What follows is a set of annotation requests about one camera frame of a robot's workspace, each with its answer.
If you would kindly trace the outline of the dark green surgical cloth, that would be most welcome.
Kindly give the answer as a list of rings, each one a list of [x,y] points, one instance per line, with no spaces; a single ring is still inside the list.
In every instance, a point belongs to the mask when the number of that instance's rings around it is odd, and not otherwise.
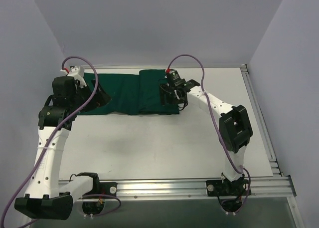
[[[160,102],[159,84],[163,83],[163,69],[144,69],[135,74],[105,73],[98,80],[111,101],[82,115],[107,115],[122,113],[126,115],[174,115],[179,114],[177,105]]]

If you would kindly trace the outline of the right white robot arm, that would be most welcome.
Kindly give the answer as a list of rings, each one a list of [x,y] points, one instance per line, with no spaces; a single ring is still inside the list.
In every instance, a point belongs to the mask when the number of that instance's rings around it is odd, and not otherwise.
[[[244,173],[245,151],[253,135],[246,108],[218,99],[193,79],[183,79],[176,87],[160,84],[159,92],[162,105],[182,104],[186,107],[193,104],[210,115],[226,156],[221,188],[226,194],[235,193],[239,189],[238,179]]]

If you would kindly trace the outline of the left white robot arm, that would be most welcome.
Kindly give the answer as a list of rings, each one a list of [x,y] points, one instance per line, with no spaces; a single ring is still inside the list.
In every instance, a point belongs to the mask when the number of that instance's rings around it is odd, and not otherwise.
[[[97,79],[93,89],[73,76],[57,77],[50,95],[38,115],[38,151],[28,176],[29,185],[23,197],[16,198],[14,208],[33,220],[66,220],[73,204],[83,195],[94,198],[100,193],[98,174],[82,172],[59,187],[59,172],[66,140],[72,123],[80,112],[106,105],[110,96]]]

